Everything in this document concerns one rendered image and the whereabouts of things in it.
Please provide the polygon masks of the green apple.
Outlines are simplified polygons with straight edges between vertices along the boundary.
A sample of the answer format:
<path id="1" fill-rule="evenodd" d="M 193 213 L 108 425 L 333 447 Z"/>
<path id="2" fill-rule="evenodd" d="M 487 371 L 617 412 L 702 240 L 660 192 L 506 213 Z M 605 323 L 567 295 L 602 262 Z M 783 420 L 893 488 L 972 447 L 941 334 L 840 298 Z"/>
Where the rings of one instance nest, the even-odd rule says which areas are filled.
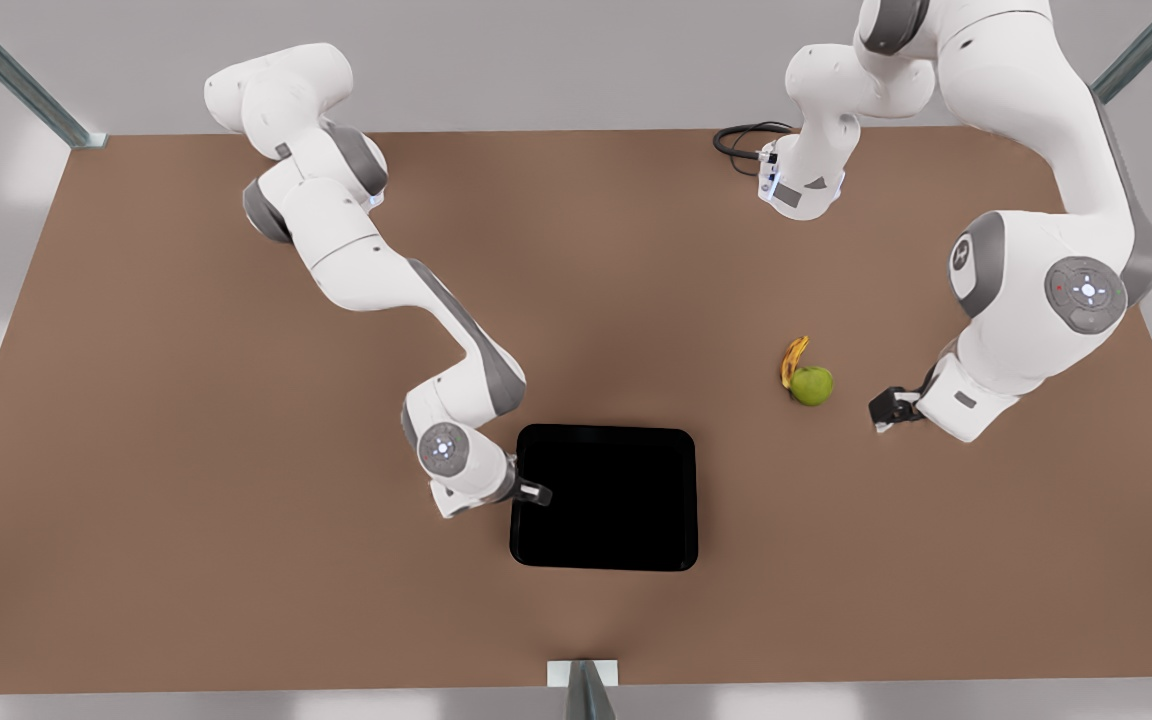
<path id="1" fill-rule="evenodd" d="M 827 367 L 797 366 L 788 379 L 788 392 L 801 406 L 823 406 L 835 391 L 835 378 Z"/>

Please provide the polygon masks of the yellow banana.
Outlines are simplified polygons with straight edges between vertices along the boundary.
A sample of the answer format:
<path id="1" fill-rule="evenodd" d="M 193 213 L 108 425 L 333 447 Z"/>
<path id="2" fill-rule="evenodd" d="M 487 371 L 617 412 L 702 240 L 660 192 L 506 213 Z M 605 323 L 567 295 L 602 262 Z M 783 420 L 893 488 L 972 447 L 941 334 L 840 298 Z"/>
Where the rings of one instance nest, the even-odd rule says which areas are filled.
<path id="1" fill-rule="evenodd" d="M 804 336 L 791 340 L 785 350 L 780 363 L 780 379 L 786 391 L 791 389 L 791 378 L 794 378 L 797 365 L 799 365 L 801 356 L 805 353 L 809 343 L 810 338 L 804 334 Z"/>

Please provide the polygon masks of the black rectangular tray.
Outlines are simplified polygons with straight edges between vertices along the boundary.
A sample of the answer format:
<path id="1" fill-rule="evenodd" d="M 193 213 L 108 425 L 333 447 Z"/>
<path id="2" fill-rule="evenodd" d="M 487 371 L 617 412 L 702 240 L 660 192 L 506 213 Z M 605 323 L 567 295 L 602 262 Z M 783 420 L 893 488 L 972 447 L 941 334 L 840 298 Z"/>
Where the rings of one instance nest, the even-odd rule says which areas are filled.
<path id="1" fill-rule="evenodd" d="M 547 506 L 511 506 L 509 552 L 532 568 L 685 571 L 699 556 L 698 465 L 681 429 L 531 424 L 522 477 Z"/>

